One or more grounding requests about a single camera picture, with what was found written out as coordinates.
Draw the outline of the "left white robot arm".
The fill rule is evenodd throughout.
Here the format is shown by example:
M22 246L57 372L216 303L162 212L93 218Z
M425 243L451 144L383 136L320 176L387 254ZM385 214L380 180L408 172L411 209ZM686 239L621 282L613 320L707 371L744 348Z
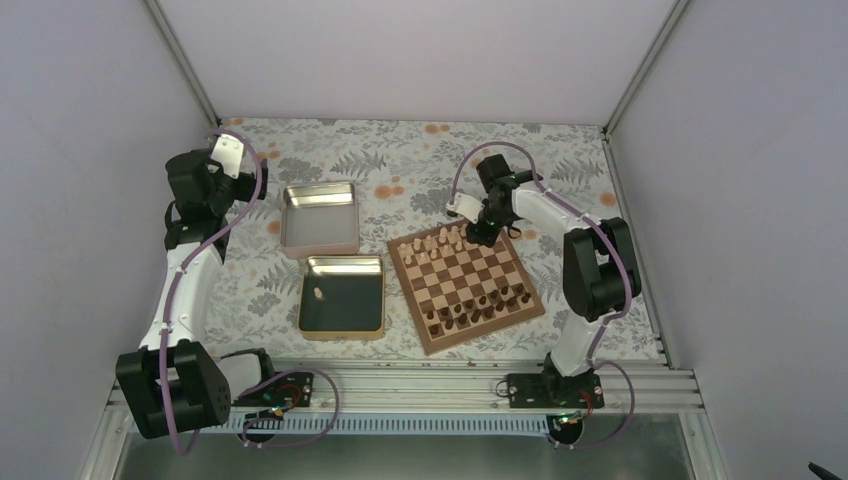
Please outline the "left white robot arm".
M266 159L257 172L241 172L212 149L177 155L165 168L174 195L165 214L168 273L148 332L115 366L146 439L221 425L229 417L229 382L200 337L226 258L226 214L235 202L264 199L268 183Z

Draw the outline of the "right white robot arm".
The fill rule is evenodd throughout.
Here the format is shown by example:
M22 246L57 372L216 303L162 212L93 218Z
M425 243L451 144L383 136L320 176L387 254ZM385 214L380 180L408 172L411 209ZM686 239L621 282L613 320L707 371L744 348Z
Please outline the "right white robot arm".
M545 186L534 168L515 172L501 155L485 158L477 172L485 198L452 189L448 204L468 220L470 242L491 247L504 228L526 220L562 251L563 294L577 317L544 359L541 391L549 404L565 407L589 390L608 324L624 316L641 292L629 226L620 217L599 220L578 210Z

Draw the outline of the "wooden chess board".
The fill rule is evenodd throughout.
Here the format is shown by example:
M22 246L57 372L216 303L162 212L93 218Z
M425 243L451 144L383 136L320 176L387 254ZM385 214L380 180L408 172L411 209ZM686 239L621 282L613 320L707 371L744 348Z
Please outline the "wooden chess board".
M457 221L387 242L426 355L533 320L545 307L512 241L466 238Z

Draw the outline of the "gold tin with pieces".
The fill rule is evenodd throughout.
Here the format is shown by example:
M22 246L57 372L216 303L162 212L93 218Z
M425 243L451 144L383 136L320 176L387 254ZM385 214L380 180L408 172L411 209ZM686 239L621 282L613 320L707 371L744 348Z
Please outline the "gold tin with pieces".
M316 299L313 289L323 292ZM374 341L385 333L385 269L378 256L306 259L297 327L310 341Z

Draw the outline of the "floral table mat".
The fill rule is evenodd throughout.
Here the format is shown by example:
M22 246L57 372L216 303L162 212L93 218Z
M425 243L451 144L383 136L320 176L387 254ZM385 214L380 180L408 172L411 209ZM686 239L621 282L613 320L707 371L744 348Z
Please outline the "floral table mat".
M259 347L275 357L403 359L424 357L393 269L386 272L386 317L373 341L310 341L297 328L302 265L282 252L282 191L349 181L358 197L364 254L385 255L390 240L447 222L453 187L482 193L476 165L502 154L515 170L535 166L547 186L600 218L620 213L594 126L435 123L376 120L236 118L269 165L268 195L232 229L225 269L206 321L205 347L223 355Z

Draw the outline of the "aluminium corner frame post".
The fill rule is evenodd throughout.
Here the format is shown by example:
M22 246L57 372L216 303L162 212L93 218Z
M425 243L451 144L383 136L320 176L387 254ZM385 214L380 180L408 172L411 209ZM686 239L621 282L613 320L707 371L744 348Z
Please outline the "aluminium corner frame post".
M154 29L175 63L202 116L211 127L218 127L220 125L220 117L216 113L210 97L193 68L185 49L181 45L176 30L168 19L161 2L157 0L141 0L140 3L146 9Z

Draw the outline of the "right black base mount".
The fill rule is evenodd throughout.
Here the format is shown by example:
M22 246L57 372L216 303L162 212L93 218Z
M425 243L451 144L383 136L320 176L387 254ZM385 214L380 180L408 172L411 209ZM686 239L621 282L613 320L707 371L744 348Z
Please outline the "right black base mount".
M505 398L512 409L594 409L605 400L600 377L593 369L564 376L547 356L539 373L509 373Z

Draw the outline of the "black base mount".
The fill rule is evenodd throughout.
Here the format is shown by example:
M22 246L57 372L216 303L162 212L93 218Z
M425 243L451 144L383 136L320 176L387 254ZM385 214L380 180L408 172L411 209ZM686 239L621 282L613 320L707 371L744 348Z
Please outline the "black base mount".
M539 373L509 373L505 398L512 409L594 409L605 400L600 377L593 369L564 376L547 356Z
M277 371L264 348L236 351L222 356L217 366L226 377L235 407L262 407L281 416L294 407L308 407L314 374L295 372L280 377L253 393L245 391L275 377Z

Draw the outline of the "aluminium front rail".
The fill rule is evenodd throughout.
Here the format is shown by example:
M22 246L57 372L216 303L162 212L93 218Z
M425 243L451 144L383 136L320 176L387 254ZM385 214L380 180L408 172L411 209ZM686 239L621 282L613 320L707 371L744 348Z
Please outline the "aluminium front rail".
M624 361L622 368L602 368L603 399L572 406L545 406L538 399L513 407L519 394L510 374L535 374L534 361L400 361L320 362L328 374L316 376L304 397L308 404L266 420L252 429L259 435L332 434L544 434L547 420L590 408L604 415L700 413L704 402L690 370L660 363Z

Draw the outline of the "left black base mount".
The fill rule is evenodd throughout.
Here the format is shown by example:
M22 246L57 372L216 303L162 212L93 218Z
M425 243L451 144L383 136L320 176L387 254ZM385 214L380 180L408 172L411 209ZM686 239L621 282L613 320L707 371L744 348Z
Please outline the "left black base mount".
M226 377L235 407L262 407L281 416L294 407L308 407L314 374L295 372L280 377L253 393L245 391L275 377L277 371L264 348L236 351L222 356L217 366Z

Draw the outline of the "right aluminium frame post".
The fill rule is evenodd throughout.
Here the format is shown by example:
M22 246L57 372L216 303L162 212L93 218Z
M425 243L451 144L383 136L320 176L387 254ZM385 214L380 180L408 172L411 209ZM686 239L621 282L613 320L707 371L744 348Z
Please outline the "right aluminium frame post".
M659 30L654 36L645 55L640 61L623 94L612 111L609 120L603 128L604 137L607 141L612 138L612 135L621 123L627 109L635 99L643 82L651 72L658 57L675 32L677 25L685 15L690 4L690 0L675 0L673 2L662 24L660 25Z

